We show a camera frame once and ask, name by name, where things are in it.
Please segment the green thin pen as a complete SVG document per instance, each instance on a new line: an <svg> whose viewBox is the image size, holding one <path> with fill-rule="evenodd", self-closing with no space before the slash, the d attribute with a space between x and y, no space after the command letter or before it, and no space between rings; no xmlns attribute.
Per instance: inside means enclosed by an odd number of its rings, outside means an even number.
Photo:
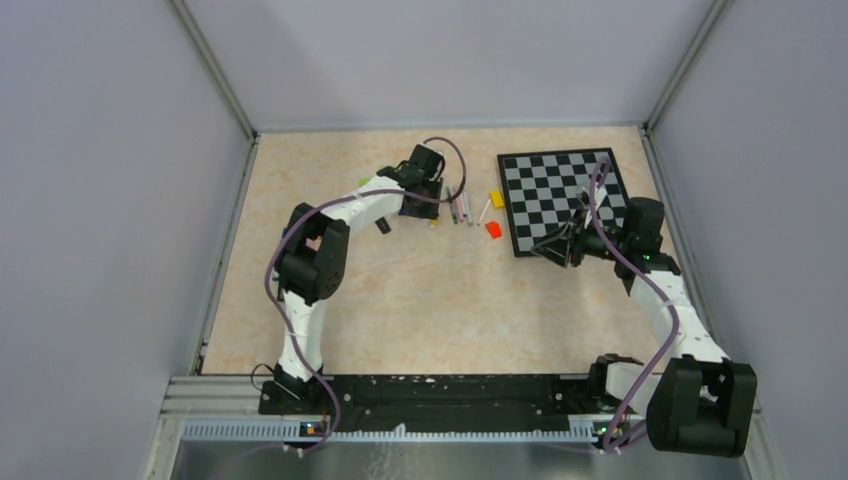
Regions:
<svg viewBox="0 0 848 480"><path fill-rule="evenodd" d="M449 211L450 211L450 215L451 215L453 224L457 225L457 224L459 224L458 212L457 212L455 200L453 198L452 190L447 185L445 186L445 193L446 193L446 196L447 196L447 200L448 200L447 204L448 204L448 207L449 207Z"/></svg>

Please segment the pink translucent pen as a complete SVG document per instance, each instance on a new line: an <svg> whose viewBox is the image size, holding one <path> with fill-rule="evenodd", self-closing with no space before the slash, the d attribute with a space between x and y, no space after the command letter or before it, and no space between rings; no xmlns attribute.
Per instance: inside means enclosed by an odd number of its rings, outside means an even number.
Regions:
<svg viewBox="0 0 848 480"><path fill-rule="evenodd" d="M453 206L456 210L456 218L459 224L463 224L466 220L465 207L462 199L462 193L457 190L454 194Z"/></svg>

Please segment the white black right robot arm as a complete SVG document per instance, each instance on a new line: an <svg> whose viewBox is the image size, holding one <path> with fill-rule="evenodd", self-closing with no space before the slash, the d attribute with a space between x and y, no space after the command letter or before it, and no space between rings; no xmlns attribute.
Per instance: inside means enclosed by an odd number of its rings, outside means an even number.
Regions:
<svg viewBox="0 0 848 480"><path fill-rule="evenodd" d="M605 227L598 202L580 196L574 215L532 253L563 266L610 260L628 297L649 318L658 349L641 365L608 360L586 385L589 404L614 411L599 450L618 453L646 438L659 451L738 458L746 450L758 379L707 332L676 260L663 252L661 202L631 199L622 227Z"/></svg>

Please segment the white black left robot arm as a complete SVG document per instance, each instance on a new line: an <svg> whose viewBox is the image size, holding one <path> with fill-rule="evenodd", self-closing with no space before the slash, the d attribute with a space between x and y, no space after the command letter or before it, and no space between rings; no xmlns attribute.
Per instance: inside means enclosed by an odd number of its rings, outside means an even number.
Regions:
<svg viewBox="0 0 848 480"><path fill-rule="evenodd" d="M350 237L394 213L436 219L445 163L442 152L421 143L407 160L378 170L349 195L293 210L271 272L277 275L273 299L286 324L274 382L295 412L308 413L320 401L314 380L323 368L323 323L328 299L345 276Z"/></svg>

